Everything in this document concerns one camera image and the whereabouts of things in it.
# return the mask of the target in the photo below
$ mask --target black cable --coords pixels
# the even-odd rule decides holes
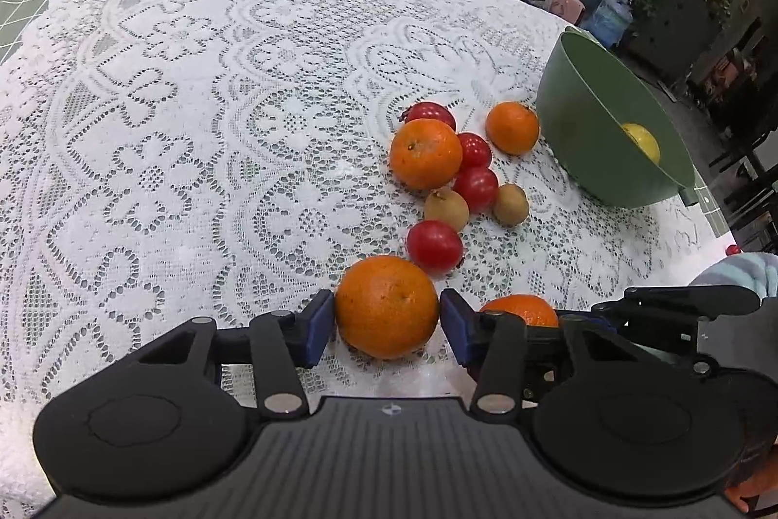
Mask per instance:
[[[768,517],[769,515],[775,514],[776,512],[778,512],[778,503],[774,503],[772,506],[767,506],[767,508],[752,510],[750,513],[746,515],[746,517],[750,517],[752,519],[760,519],[761,517]]]

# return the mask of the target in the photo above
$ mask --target kiwi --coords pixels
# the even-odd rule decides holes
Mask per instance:
[[[507,227],[515,227],[527,220],[530,204],[524,190],[511,183],[500,186],[494,203],[494,215],[501,225]]]
[[[460,232],[468,224],[470,209],[459,194],[450,187],[433,190],[424,201],[424,220],[442,221]]]

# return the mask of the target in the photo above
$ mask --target tangerine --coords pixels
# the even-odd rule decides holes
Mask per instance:
[[[438,120],[413,120],[391,142],[389,168],[414,190],[443,187],[459,172],[462,144],[449,125]]]
[[[336,291],[341,337],[376,358],[398,358],[423,347],[435,331],[438,312],[433,283],[418,266],[397,256],[360,260]]]
[[[524,319],[524,323],[528,326],[559,327],[559,317],[557,317],[551,304],[546,302],[546,300],[543,300],[542,297],[535,295],[511,295],[502,297],[499,300],[489,302],[481,308],[482,313],[486,310],[513,313]]]
[[[523,155],[538,143],[538,116],[520,102],[503,102],[486,116],[486,135],[507,155]]]

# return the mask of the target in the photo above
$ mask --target green checkered tablecloth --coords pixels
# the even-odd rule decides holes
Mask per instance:
[[[22,29],[47,6],[48,0],[0,0],[0,63],[17,50]],[[729,231],[725,217],[699,173],[695,188],[699,205],[716,237],[724,235]]]

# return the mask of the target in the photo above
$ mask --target red tomato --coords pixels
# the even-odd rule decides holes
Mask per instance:
[[[457,120],[454,120],[454,116],[451,115],[448,108],[435,102],[419,102],[419,104],[407,108],[400,116],[400,121],[406,124],[412,120],[440,120],[444,124],[450,125],[451,130],[455,133],[457,131]]]
[[[485,212],[497,198],[499,181],[489,168],[471,168],[459,173],[454,192],[464,198],[471,214]]]
[[[422,221],[407,233],[407,254],[411,262],[430,275],[445,275],[464,256],[459,234],[442,221]]]
[[[492,149],[484,138],[475,133],[460,133],[457,137],[459,143],[462,144],[462,167],[460,170],[489,167],[489,164],[492,163]]]

